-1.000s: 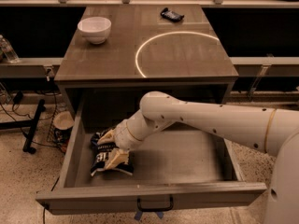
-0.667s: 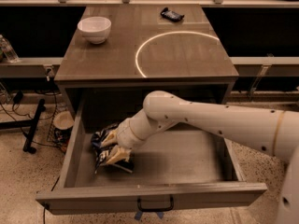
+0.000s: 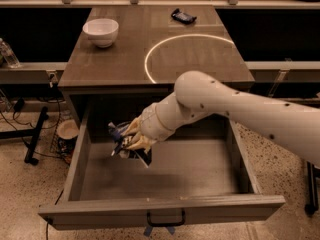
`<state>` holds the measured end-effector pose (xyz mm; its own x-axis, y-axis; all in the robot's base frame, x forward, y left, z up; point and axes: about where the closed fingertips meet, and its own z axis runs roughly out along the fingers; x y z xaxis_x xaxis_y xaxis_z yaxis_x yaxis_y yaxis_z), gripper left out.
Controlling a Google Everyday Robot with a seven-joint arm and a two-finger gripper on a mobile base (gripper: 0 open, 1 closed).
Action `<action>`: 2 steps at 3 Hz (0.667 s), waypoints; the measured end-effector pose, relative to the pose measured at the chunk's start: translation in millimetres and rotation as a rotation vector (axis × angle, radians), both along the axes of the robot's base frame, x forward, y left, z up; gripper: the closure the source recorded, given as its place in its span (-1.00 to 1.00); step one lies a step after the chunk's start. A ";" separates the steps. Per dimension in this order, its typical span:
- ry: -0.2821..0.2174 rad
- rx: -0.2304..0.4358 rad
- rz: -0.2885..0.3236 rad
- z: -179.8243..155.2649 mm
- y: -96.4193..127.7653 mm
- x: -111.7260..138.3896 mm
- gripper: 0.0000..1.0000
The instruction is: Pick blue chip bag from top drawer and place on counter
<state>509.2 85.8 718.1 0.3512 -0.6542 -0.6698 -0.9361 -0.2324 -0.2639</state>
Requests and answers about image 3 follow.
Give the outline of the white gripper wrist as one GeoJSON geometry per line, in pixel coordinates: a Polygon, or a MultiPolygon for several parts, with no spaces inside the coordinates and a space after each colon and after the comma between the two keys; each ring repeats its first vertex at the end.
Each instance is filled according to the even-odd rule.
{"type": "Polygon", "coordinates": [[[173,134],[172,130],[161,123],[156,113],[156,106],[156,103],[152,103],[145,108],[140,118],[136,117],[122,133],[123,136],[130,136],[126,145],[128,150],[142,149],[148,153],[156,141],[164,141],[173,134]]]}

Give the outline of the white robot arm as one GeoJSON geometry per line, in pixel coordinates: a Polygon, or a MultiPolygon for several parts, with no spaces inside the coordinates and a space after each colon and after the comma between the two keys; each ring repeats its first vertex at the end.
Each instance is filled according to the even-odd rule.
{"type": "Polygon", "coordinates": [[[149,149],[183,125],[225,116],[320,166],[320,110],[234,90],[199,71],[188,71],[174,92],[145,108],[124,131],[132,149],[149,149]]]}

